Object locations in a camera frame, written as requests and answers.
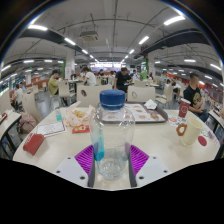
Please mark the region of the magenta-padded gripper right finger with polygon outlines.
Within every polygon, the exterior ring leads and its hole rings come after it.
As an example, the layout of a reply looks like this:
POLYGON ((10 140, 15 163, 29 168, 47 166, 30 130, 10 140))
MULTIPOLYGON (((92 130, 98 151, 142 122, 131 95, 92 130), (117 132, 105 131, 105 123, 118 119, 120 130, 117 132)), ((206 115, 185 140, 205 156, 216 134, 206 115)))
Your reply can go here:
POLYGON ((149 156, 137 146, 130 147, 129 180, 131 187, 143 187, 170 173, 171 171, 157 156, 149 156))

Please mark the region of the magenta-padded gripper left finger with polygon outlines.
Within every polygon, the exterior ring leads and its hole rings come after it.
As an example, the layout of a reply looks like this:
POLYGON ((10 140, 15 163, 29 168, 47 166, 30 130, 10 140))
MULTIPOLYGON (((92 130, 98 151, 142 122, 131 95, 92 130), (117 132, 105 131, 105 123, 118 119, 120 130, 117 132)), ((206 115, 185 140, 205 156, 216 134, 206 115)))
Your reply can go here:
POLYGON ((76 156, 66 157, 54 174, 82 187, 93 187, 95 182, 95 159, 93 146, 89 145, 76 156))

